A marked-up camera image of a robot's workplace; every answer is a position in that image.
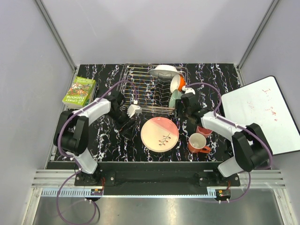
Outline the pale green bowl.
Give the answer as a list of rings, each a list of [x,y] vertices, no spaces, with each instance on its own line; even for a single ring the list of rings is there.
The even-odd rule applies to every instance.
[[[169,108],[175,108],[176,100],[181,99],[182,93],[179,90],[175,90],[170,97]]]

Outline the orange bowl white inside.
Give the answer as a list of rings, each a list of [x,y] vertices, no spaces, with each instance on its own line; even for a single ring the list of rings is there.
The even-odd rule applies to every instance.
[[[182,75],[175,75],[172,78],[170,84],[170,92],[173,93],[175,90],[182,91],[182,88],[186,85],[185,79]]]

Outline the chrome wire dish rack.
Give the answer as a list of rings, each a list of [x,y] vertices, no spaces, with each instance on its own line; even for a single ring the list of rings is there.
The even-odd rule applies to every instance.
[[[125,64],[120,79],[132,82],[137,92],[129,83],[118,85],[118,91],[125,97],[124,106],[133,104],[137,94],[138,105],[143,113],[174,114],[174,108],[169,107],[172,79],[151,75],[150,71],[157,66],[157,64]]]

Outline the white grey-rimmed plate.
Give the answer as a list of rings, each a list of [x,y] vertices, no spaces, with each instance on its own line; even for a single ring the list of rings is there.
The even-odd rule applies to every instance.
[[[173,77],[175,75],[182,75],[176,67],[170,65],[158,65],[149,71],[149,74],[156,77]]]

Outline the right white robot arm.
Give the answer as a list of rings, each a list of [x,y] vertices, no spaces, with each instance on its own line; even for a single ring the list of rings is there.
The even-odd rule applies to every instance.
[[[193,93],[175,100],[175,117],[189,119],[231,142],[233,156],[207,175],[207,181],[212,184],[223,186],[231,176],[239,172],[251,172],[272,161],[273,152],[258,124],[244,126],[227,120],[212,109],[202,108]]]

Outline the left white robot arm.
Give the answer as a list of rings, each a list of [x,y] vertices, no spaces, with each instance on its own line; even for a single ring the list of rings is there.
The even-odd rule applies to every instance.
[[[89,126],[102,116],[108,116],[119,135],[126,139],[133,138],[136,125],[135,115],[142,112],[137,100],[126,110],[121,106],[125,103],[124,96],[118,92],[98,97],[89,105],[75,111],[63,111],[60,114],[53,143],[61,155],[75,161],[79,167],[76,177],[84,185],[99,185],[104,181],[97,161],[88,150]]]

